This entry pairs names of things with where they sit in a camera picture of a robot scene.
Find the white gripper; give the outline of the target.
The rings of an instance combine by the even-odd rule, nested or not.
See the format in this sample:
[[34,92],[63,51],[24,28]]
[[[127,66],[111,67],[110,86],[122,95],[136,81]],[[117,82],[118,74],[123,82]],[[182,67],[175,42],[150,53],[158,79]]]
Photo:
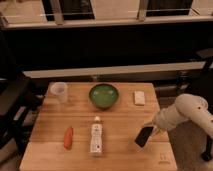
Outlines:
[[161,109],[153,118],[153,123],[146,123],[143,128],[148,136],[155,136],[160,130],[170,131],[182,120],[182,116],[174,105]]

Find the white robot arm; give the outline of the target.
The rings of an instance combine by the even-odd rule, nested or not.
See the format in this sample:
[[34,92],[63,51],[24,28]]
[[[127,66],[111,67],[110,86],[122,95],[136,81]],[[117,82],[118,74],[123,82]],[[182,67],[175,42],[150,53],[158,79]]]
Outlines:
[[213,138],[213,115],[208,111],[208,102],[203,97],[192,94],[177,96],[173,104],[161,109],[143,127],[153,127],[155,133],[159,130],[170,131],[188,120],[196,123]]

